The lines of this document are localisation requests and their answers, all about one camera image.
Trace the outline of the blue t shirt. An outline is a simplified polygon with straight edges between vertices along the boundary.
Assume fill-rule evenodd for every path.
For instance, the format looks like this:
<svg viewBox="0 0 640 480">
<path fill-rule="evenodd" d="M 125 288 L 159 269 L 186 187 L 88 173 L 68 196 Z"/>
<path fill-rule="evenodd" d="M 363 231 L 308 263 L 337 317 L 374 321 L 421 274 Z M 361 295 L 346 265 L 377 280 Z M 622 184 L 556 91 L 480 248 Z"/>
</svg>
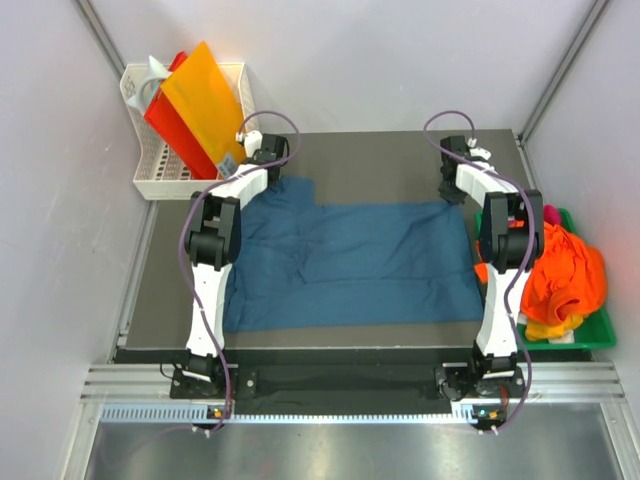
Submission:
<svg viewBox="0 0 640 480">
<path fill-rule="evenodd" d="M 483 301 L 461 209 L 316 203 L 286 177 L 241 211 L 228 333 L 476 321 Z"/>
</svg>

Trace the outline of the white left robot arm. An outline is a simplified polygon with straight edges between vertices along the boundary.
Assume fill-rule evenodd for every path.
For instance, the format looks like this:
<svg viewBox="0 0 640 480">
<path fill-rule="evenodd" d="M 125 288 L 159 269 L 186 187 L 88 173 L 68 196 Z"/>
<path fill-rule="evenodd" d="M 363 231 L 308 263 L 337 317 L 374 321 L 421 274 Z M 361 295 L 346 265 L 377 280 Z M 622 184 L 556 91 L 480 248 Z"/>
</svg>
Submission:
<svg viewBox="0 0 640 480">
<path fill-rule="evenodd" d="M 224 350 L 225 290 L 232 264 L 241 248 L 241 211 L 256 196 L 280 179 L 279 160 L 290 152 L 280 135 L 253 130 L 238 139 L 248 157 L 227 180 L 211 185 L 206 196 L 191 196 L 194 213 L 183 239 L 191 265 L 193 313 L 186 344 L 188 359 L 175 376 L 192 381 L 205 396 L 223 395 L 227 374 Z"/>
</svg>

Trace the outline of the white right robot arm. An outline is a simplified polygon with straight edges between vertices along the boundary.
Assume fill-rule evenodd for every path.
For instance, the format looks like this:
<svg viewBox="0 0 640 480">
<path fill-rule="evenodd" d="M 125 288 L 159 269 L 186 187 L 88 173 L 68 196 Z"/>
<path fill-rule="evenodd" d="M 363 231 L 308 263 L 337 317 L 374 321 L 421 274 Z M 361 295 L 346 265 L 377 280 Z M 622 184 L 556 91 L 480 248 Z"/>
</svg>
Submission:
<svg viewBox="0 0 640 480">
<path fill-rule="evenodd" d="M 487 396 L 502 383 L 520 382 L 516 322 L 524 287 L 544 252 L 543 198 L 517 187 L 490 165 L 489 151 L 462 135 L 440 141 L 440 196 L 450 203 L 470 198 L 482 208 L 477 246 L 487 267 L 484 314 L 467 370 L 469 388 Z"/>
</svg>

